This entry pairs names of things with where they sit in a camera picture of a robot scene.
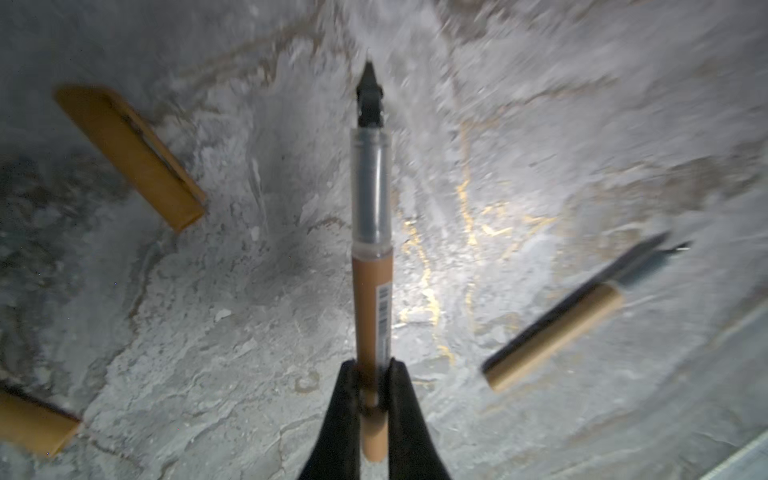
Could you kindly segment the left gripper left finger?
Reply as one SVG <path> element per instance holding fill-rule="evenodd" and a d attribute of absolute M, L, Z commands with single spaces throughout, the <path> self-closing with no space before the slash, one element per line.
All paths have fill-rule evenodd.
<path fill-rule="evenodd" d="M 360 478 L 360 391 L 356 362 L 341 364 L 312 453 L 298 478 Z"/>

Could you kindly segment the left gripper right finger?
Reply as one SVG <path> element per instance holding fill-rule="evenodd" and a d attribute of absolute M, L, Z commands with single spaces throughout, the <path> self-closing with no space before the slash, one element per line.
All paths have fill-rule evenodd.
<path fill-rule="evenodd" d="M 450 479 L 424 420 L 406 365 L 394 358 L 387 373 L 390 479 Z"/>

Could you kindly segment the brown pen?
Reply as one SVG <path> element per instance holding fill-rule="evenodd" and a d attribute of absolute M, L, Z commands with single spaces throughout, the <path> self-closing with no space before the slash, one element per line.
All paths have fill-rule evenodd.
<path fill-rule="evenodd" d="M 388 454 L 385 378 L 391 358 L 394 254 L 391 138 L 384 125 L 383 99 L 383 88 L 368 60 L 356 86 L 357 124 L 350 135 L 350 173 L 361 447 L 371 462 L 381 462 Z"/>

